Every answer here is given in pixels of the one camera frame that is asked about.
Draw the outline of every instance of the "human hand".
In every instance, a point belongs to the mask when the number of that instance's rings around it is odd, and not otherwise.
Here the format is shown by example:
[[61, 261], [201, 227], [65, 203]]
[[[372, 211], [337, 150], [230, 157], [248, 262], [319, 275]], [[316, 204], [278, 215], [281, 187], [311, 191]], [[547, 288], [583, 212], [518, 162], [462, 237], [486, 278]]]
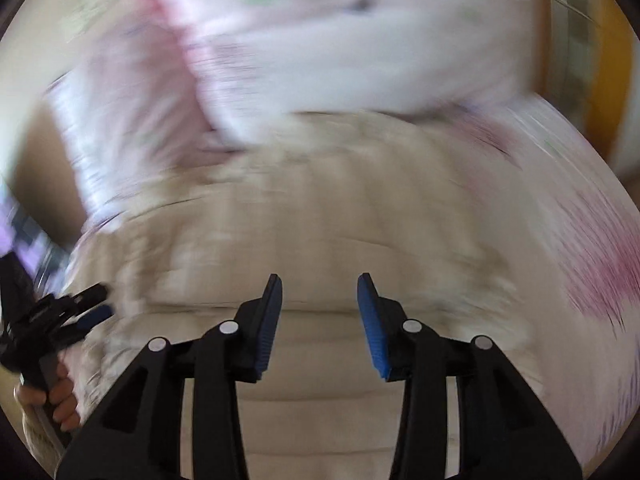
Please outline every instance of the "human hand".
[[[62, 431], [71, 431], [80, 426], [80, 415], [76, 412], [78, 399], [74, 395], [73, 381], [68, 377], [69, 371], [63, 363], [58, 363], [56, 373], [60, 380], [49, 392], [49, 402], [56, 406], [53, 420], [60, 424]], [[42, 406], [47, 400], [45, 392], [24, 384], [16, 386], [14, 396], [28, 416], [34, 415], [34, 406]]]

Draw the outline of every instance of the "person's arm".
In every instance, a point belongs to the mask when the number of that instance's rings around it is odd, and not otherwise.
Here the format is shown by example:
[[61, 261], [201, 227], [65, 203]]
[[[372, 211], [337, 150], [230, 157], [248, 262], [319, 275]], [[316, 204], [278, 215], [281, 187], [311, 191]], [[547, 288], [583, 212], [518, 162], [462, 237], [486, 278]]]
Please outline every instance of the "person's arm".
[[[49, 393], [49, 401], [56, 406], [53, 418], [60, 424], [62, 431], [71, 431], [80, 426], [80, 416], [76, 412], [78, 400], [73, 393], [74, 384], [68, 377], [66, 366], [59, 363], [57, 373], [60, 380]], [[61, 457], [48, 439], [33, 411], [34, 406], [41, 406], [45, 403], [47, 395], [45, 392], [23, 384], [16, 387], [14, 394], [24, 412], [22, 428], [27, 447], [40, 465], [50, 475], [53, 475]]]

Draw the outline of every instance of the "finger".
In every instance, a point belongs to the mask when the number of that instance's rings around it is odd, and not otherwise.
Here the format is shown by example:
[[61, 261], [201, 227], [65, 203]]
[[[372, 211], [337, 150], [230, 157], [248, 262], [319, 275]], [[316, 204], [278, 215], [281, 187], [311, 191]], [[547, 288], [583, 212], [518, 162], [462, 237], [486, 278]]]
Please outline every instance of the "finger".
[[56, 373], [60, 379], [66, 379], [69, 375], [69, 370], [66, 368], [63, 362], [58, 363], [58, 368], [56, 368]]
[[47, 394], [36, 388], [20, 384], [14, 390], [15, 400], [24, 406], [42, 406], [47, 400]]
[[58, 384], [56, 384], [49, 392], [49, 401], [54, 406], [56, 404], [60, 404], [60, 402], [71, 396], [73, 390], [74, 384], [71, 382], [71, 379], [62, 379], [61, 381], [58, 381]]
[[60, 430], [62, 431], [71, 431], [79, 427], [80, 415], [78, 415], [76, 412], [73, 412], [69, 418], [65, 419], [65, 421], [60, 424]]
[[60, 405], [53, 411], [53, 420], [56, 422], [62, 422], [63, 420], [68, 419], [71, 415], [76, 411], [76, 406], [78, 405], [78, 400], [76, 396], [67, 397], [65, 400], [60, 402]]

